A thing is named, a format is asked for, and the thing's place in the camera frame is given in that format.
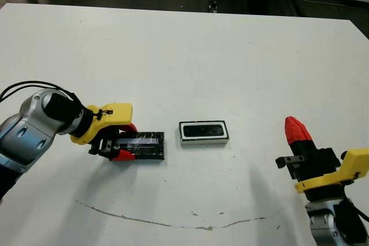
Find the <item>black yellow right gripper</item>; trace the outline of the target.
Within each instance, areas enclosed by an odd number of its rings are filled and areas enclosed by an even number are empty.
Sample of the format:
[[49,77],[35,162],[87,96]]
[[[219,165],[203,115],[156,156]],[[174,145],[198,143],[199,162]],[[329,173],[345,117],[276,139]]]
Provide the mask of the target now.
[[350,149],[340,161],[333,149],[318,149],[305,125],[293,116],[285,118],[285,136],[293,154],[276,159],[278,168],[287,167],[299,194],[308,201],[342,197],[342,185],[368,173],[368,149]]

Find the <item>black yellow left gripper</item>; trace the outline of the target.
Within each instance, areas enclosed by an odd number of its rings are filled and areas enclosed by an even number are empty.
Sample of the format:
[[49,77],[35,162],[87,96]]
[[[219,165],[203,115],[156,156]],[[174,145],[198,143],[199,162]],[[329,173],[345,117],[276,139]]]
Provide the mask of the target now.
[[88,106],[70,139],[78,145],[90,145],[89,154],[112,161],[133,161],[135,155],[122,149],[116,140],[120,135],[136,135],[131,122],[133,106],[130,103],[111,103],[102,107]]

